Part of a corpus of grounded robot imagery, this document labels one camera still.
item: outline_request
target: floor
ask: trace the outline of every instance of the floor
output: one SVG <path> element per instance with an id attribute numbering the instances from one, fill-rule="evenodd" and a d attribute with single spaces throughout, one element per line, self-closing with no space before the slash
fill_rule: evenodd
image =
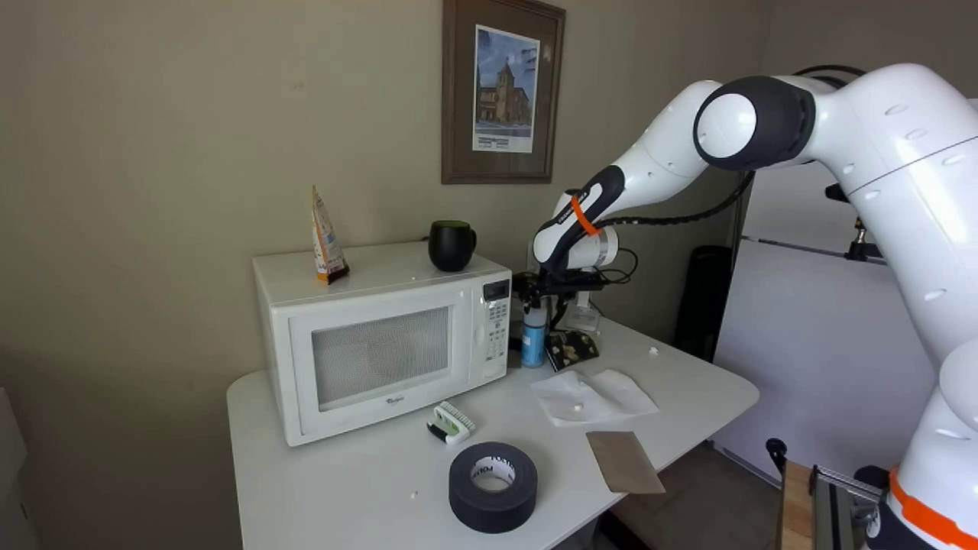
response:
<path id="1" fill-rule="evenodd" d="M 713 447 L 659 472 L 666 495 L 623 498 L 614 516 L 651 550 L 776 550 L 778 489 Z M 630 550 L 597 534 L 591 550 Z"/>

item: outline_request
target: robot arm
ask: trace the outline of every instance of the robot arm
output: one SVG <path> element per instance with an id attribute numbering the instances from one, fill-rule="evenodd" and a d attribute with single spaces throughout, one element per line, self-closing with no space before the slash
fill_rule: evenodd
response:
<path id="1" fill-rule="evenodd" d="M 706 166 L 792 158 L 833 170 L 942 368 L 885 508 L 932 548 L 978 548 L 978 114 L 932 70 L 894 64 L 839 92 L 770 75 L 693 83 L 559 202 L 536 257 L 545 273 L 587 270 L 575 250 L 607 215 L 666 202 Z"/>
<path id="2" fill-rule="evenodd" d="M 815 83 L 750 75 L 727 86 L 687 86 L 642 132 L 642 136 L 578 192 L 564 192 L 536 236 L 545 270 L 594 270 L 614 253 L 597 253 L 599 223 L 617 211 L 657 204 L 690 185 L 706 166 L 753 170 L 793 158 L 812 132 Z"/>

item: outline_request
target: duct tape roll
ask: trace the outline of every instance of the duct tape roll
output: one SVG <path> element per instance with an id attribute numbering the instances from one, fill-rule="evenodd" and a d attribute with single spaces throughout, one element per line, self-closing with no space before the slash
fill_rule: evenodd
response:
<path id="1" fill-rule="evenodd" d="M 538 468 L 508 444 L 468 447 L 449 471 L 449 503 L 477 531 L 513 531 L 538 503 Z"/>

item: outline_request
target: black cup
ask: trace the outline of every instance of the black cup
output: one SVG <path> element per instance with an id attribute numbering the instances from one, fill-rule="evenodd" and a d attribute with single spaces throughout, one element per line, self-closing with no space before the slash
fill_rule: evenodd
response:
<path id="1" fill-rule="evenodd" d="M 477 250 L 477 233 L 462 219 L 434 219 L 427 257 L 439 273 L 462 273 Z"/>

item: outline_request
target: paper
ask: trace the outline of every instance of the paper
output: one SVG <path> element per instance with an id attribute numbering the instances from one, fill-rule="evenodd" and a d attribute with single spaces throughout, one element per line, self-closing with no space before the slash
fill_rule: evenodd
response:
<path id="1" fill-rule="evenodd" d="M 318 282 L 331 284 L 331 282 L 347 275 L 333 223 L 328 218 L 328 204 L 314 192 L 314 185 L 312 185 L 312 250 L 314 250 L 314 278 Z"/>
<path id="2" fill-rule="evenodd" d="M 657 413 L 651 398 L 617 370 L 603 370 L 597 377 L 564 370 L 533 384 L 533 391 L 556 429 L 623 423 Z"/>

